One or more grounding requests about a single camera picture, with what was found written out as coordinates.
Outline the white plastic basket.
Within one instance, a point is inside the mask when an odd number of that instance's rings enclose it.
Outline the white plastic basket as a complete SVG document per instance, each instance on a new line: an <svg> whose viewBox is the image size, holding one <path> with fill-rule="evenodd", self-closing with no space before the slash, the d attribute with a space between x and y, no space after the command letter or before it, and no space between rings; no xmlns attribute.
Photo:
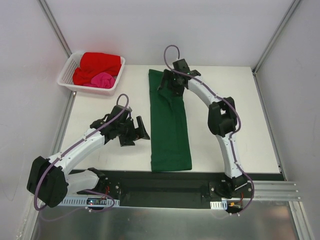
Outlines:
<svg viewBox="0 0 320 240"><path fill-rule="evenodd" d="M70 57L67 59L66 63L64 64L64 67L62 68L57 78L57 84L60 86L66 87L69 90L74 92L96 94L96 95L102 95L102 96L113 96L115 94L117 84L119 83L121 79L121 75L125 68L125 63L126 63L125 58L122 56L120 57L121 67L119 69L119 73L114 77L115 84L113 85L112 88L106 89L106 88L89 87L89 86L74 84L73 74L76 68L80 66L81 58L83 57L84 54L85 54L84 51L77 51L70 55Z"/></svg>

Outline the green t shirt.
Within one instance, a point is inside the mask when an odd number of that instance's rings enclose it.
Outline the green t shirt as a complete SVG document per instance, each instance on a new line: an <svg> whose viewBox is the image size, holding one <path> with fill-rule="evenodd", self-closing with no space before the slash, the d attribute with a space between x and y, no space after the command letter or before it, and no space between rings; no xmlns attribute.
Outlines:
<svg viewBox="0 0 320 240"><path fill-rule="evenodd" d="M151 171L192 169L188 125L183 97L167 87L159 89L163 72L148 71L151 129Z"/></svg>

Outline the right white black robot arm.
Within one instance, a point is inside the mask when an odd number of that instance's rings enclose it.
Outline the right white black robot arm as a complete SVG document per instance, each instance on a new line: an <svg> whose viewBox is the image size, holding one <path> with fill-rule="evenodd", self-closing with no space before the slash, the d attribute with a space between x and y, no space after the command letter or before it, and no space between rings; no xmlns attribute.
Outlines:
<svg viewBox="0 0 320 240"><path fill-rule="evenodd" d="M208 108L207 125L217 138L224 162L224 179L215 193L226 199L237 197L250 181L242 168L236 145L236 133L242 123L232 97L221 97L204 83L201 73L190 70L185 59L173 62L173 68L163 71L158 90L167 88L174 97L181 97L184 90L193 92Z"/></svg>

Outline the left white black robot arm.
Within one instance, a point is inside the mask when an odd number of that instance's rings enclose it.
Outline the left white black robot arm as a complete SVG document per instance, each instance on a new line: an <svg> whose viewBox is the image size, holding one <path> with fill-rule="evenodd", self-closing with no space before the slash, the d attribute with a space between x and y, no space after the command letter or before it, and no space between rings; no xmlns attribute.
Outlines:
<svg viewBox="0 0 320 240"><path fill-rule="evenodd" d="M34 195L34 204L41 200L46 207L58 206L69 194L106 194L107 177L90 167L79 173L72 170L88 155L114 139L122 147L134 146L135 141L149 140L141 116L131 117L132 109L117 104L111 113L91 123L83 136L50 157L38 156L31 165L26 189Z"/></svg>

